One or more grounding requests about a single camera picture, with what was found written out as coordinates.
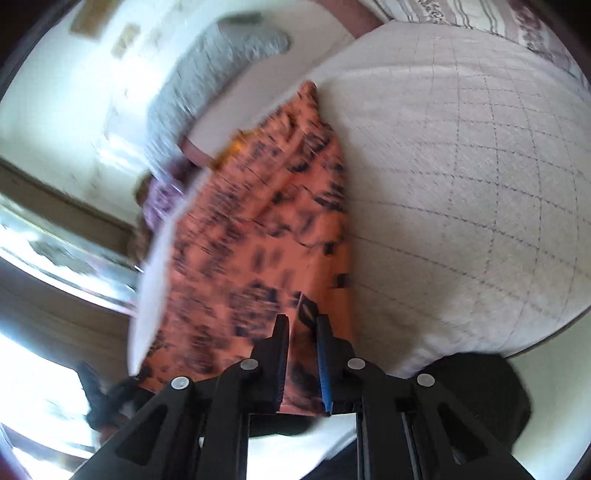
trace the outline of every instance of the metal bolt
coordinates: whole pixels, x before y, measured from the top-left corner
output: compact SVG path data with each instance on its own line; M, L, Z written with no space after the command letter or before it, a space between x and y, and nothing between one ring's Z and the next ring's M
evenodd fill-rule
M422 387L432 387L435 385L435 379L429 374L420 374L417 377L417 383Z
M170 382L170 386L175 390L182 390L183 388L187 388L190 383L191 382L187 377L177 377L173 378L172 382Z
M258 368L258 362L254 358L245 358L240 362L240 368L243 370L256 370Z
M351 370L363 370L365 368L365 360L361 358L352 358L347 362L347 367Z

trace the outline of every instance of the white mattress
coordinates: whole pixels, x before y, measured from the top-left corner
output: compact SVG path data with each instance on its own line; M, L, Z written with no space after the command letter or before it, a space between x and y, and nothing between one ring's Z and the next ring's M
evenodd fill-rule
M589 305L591 99L568 74L492 35L392 22L308 77L349 169L358 354L406 377L518 352ZM137 322L161 311L147 285L170 242Z

